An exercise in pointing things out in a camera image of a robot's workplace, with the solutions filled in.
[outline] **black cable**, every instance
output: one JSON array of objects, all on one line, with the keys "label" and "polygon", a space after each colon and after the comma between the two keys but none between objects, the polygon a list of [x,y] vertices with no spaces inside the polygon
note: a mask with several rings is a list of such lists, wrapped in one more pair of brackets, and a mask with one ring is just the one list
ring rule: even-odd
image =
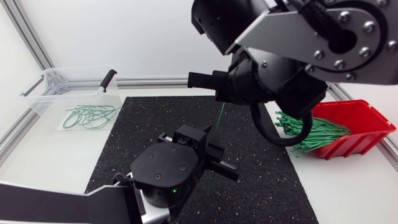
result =
[{"label": "black cable", "polygon": [[278,5],[278,7],[280,8],[280,10],[282,12],[288,12],[289,9],[287,8],[287,6],[285,5],[283,0],[275,0],[275,3]]},{"label": "black cable", "polygon": [[116,182],[120,182],[121,185],[133,184],[134,183],[134,179],[130,178],[130,177],[127,177],[122,172],[118,172],[113,177],[113,184],[115,184]]},{"label": "black cable", "polygon": [[289,0],[297,9],[306,22],[318,35],[326,39],[337,51],[344,51],[346,48],[346,37],[344,30],[336,19],[326,11],[326,7],[317,0]]},{"label": "black cable", "polygon": [[292,138],[281,138],[269,133],[265,127],[262,125],[261,112],[258,103],[250,104],[251,117],[253,119],[254,125],[260,134],[268,141],[278,146],[294,146],[302,142],[309,134],[312,129],[312,112],[307,113],[302,121],[303,128],[298,136]]}]

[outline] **white wall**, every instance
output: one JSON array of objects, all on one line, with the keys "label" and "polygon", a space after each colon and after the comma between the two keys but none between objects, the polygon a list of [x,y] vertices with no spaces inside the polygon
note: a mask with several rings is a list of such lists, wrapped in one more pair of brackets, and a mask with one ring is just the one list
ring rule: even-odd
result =
[{"label": "white wall", "polygon": [[118,77],[187,77],[226,70],[191,24],[188,0],[20,0],[56,67],[114,65]]},{"label": "white wall", "polygon": [[[398,128],[398,85],[340,84],[354,99],[366,100]],[[390,136],[398,142],[398,131]]]},{"label": "white wall", "polygon": [[41,69],[0,5],[0,138],[28,108],[19,93],[40,78]]}]

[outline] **white table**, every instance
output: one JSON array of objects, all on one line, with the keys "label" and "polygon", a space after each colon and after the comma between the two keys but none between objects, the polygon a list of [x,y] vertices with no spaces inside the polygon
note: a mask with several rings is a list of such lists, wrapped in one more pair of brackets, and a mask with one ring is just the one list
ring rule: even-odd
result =
[{"label": "white table", "polygon": [[[126,96],[214,95],[202,89],[121,90]],[[331,96],[326,101],[333,101]],[[267,109],[276,121],[275,103]],[[0,167],[0,181],[63,192],[85,191],[110,130],[54,131],[34,125]],[[398,223],[398,173],[378,149],[330,161],[288,150],[320,223]]]}]

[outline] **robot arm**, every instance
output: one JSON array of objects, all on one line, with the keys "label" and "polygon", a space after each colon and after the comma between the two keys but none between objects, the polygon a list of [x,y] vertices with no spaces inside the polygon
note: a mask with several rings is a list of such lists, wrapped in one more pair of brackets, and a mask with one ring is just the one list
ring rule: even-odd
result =
[{"label": "robot arm", "polygon": [[[325,97],[324,81],[398,82],[395,1],[277,3],[269,8],[264,0],[196,0],[193,25],[223,55],[233,54],[233,61],[227,72],[190,73],[188,87],[216,90],[217,101],[250,105],[259,132],[291,146],[310,132],[311,109]],[[299,136],[281,139],[262,127],[258,105],[268,101],[303,118]]]},{"label": "robot arm", "polygon": [[309,65],[306,72],[324,81],[398,83],[396,1],[289,2],[282,12],[264,0],[196,0],[192,22],[223,55],[258,49]]}]

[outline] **bolt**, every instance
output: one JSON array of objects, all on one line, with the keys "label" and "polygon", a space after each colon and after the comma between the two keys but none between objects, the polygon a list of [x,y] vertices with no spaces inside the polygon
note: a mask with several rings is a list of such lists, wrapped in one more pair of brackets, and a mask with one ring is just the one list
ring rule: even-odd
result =
[{"label": "bolt", "polygon": [[397,47],[398,47],[397,42],[394,40],[388,42],[388,44],[387,44],[387,50],[390,52],[396,51]]},{"label": "bolt", "polygon": [[326,4],[333,4],[335,2],[335,0],[325,0]]},{"label": "bolt", "polygon": [[307,73],[313,73],[315,71],[315,67],[313,65],[308,64],[305,66],[304,70]]},{"label": "bolt", "polygon": [[338,16],[338,20],[343,23],[346,24],[349,22],[349,19],[351,18],[351,14],[349,13],[349,11],[343,11],[340,13],[340,15]]},{"label": "bolt", "polygon": [[378,6],[385,6],[388,3],[387,0],[377,0],[376,2]]},{"label": "bolt", "polygon": [[261,62],[261,67],[262,67],[262,68],[266,68],[267,66],[268,66],[267,61]]},{"label": "bolt", "polygon": [[338,70],[343,69],[344,66],[346,66],[346,63],[343,60],[337,60],[335,62],[335,68],[337,68]]},{"label": "bolt", "polygon": [[365,32],[367,32],[367,33],[370,33],[370,32],[372,32],[372,31],[374,30],[375,26],[376,26],[376,25],[374,24],[373,21],[367,21],[367,22],[365,22],[365,24],[363,25],[363,31],[365,31]]},{"label": "bolt", "polygon": [[322,50],[317,50],[313,56],[315,57],[315,59],[321,60],[324,55],[325,53],[323,53]]},{"label": "bolt", "polygon": [[371,55],[371,49],[369,47],[363,47],[359,52],[359,56],[362,58],[368,58]]},{"label": "bolt", "polygon": [[352,82],[352,81],[355,80],[355,75],[349,73],[349,74],[346,75],[346,79],[348,81]]}]

